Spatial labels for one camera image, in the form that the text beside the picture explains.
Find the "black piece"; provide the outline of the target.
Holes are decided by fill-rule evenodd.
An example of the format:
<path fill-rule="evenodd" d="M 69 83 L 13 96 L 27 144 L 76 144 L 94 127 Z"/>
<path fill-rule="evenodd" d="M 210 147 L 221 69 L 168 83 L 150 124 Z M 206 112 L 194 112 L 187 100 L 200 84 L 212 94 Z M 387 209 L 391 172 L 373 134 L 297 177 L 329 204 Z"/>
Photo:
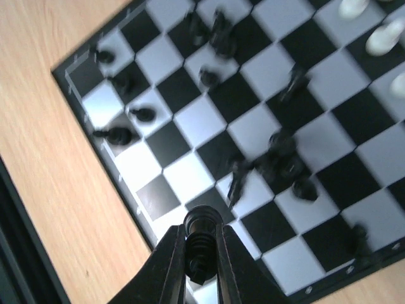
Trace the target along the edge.
<path fill-rule="evenodd" d="M 216 226 L 223 223 L 216 209 L 200 205 L 184 218 L 185 274 L 198 285 L 212 279 L 216 273 Z"/>

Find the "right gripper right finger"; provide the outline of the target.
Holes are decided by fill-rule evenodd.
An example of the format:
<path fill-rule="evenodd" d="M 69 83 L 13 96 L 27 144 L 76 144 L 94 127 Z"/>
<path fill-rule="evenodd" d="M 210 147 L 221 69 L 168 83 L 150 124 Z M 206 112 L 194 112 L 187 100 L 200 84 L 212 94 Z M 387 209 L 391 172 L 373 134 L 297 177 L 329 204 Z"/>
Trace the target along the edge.
<path fill-rule="evenodd" d="M 286 303 L 287 297 L 257 266 L 229 225 L 216 226 L 218 301 L 220 303 Z"/>

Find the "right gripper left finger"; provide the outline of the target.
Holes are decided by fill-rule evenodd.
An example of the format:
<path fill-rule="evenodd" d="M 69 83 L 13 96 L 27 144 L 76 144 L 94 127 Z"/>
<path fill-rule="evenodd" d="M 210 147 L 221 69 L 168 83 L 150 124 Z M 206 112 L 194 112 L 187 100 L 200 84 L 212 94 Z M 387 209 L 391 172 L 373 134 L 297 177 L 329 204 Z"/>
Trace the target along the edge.
<path fill-rule="evenodd" d="M 171 226 L 110 303 L 185 303 L 185 226 Z"/>

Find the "black grey chess board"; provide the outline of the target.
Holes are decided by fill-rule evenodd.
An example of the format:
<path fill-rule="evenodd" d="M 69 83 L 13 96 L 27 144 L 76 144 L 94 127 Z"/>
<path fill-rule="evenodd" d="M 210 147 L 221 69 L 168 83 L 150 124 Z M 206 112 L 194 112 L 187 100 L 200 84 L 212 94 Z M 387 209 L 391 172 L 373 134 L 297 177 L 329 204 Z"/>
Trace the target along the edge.
<path fill-rule="evenodd" d="M 296 302 L 361 277 L 347 247 L 358 222 L 375 266 L 404 257 L 404 100 L 390 93 L 404 43 L 365 51 L 404 2 L 373 1 L 351 21 L 338 7 L 134 1 L 54 69 L 87 134 L 134 135 L 91 141 L 152 244 L 210 205 Z"/>

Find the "black pawn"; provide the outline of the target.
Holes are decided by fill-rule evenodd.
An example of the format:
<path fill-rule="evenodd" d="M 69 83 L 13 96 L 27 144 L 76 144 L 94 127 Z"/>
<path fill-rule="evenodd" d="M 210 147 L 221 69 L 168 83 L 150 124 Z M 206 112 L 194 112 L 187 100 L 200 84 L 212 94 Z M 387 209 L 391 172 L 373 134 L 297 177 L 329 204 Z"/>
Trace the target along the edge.
<path fill-rule="evenodd" d="M 97 138 L 104 138 L 115 146 L 127 145 L 132 140 L 132 133 L 126 127 L 112 127 L 108 130 L 95 130 L 92 135 Z"/>
<path fill-rule="evenodd" d="M 96 50 L 95 58 L 97 63 L 111 64 L 115 60 L 115 54 L 107 50 Z"/>
<path fill-rule="evenodd" d="M 134 108 L 128 112 L 140 122 L 152 122 L 156 118 L 156 111 L 152 108 Z"/>

